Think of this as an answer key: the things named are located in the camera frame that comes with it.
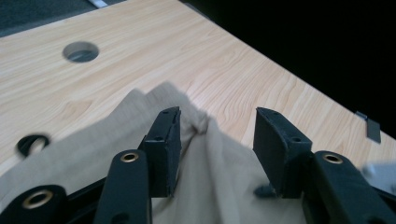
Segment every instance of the dark background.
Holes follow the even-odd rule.
[[[379,122],[396,139],[396,7],[391,1],[181,2],[352,113]],[[86,0],[1,0],[0,37],[95,9]]]

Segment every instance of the screw hole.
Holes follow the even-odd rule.
[[[332,155],[332,154],[326,154],[323,156],[323,159],[325,161],[334,163],[334,164],[341,164],[343,163],[343,160],[339,158],[338,156]]]
[[[53,193],[51,191],[43,189],[27,197],[23,201],[22,206],[26,209],[34,209],[49,202],[52,196]]]
[[[121,156],[121,161],[123,162],[131,162],[131,161],[136,161],[139,158],[139,155],[136,153],[127,153]]]

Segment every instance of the black plastic part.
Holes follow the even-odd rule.
[[[64,209],[67,216],[65,224],[93,222],[105,181],[106,179],[102,178],[67,196],[67,206]]]
[[[382,200],[388,205],[390,209],[392,209],[393,213],[396,214],[396,196],[393,194],[389,194],[388,192],[374,188],[375,192],[382,198]]]
[[[312,142],[280,113],[257,108],[253,151],[277,197],[300,198],[303,164],[312,156]]]
[[[1,224],[64,223],[64,188],[56,185],[29,189],[15,198],[0,215]]]
[[[144,151],[125,150],[114,157],[93,223],[151,223],[149,171]]]
[[[148,156],[150,196],[173,196],[181,150],[178,106],[159,113],[141,145]]]
[[[367,119],[367,137],[378,144],[381,143],[381,128],[375,120]]]
[[[322,201],[311,201],[304,195],[303,211],[307,224],[329,223],[330,217]]]
[[[20,141],[17,143],[17,150],[22,154],[23,157],[28,157],[31,154],[31,148],[35,141],[42,140],[44,141],[44,147],[50,144],[50,138],[44,134],[30,134],[24,136]]]
[[[310,167],[310,178],[318,188],[320,197],[314,200],[322,201],[330,218],[328,222],[312,224],[396,223],[393,211],[346,157],[330,151],[316,152]],[[307,220],[312,217],[309,214],[317,213],[309,209],[309,206],[304,208]]]

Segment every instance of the wood grain surface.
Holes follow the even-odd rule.
[[[94,43],[99,56],[70,63],[62,52],[76,41]],[[396,159],[395,139],[366,138],[364,120],[192,9],[129,0],[0,39],[0,175],[21,161],[15,145],[26,134],[65,138],[103,119],[132,89],[165,81],[248,147],[262,106],[288,118],[313,151],[356,166]]]

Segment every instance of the beige cloth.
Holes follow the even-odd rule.
[[[257,199],[268,184],[255,153],[219,130],[170,83],[148,94],[132,90],[105,119],[52,143],[0,177],[1,211],[39,185],[72,193],[106,176],[112,158],[139,146],[158,113],[181,110],[181,143],[174,198],[152,199],[153,223],[304,223],[300,200]]]

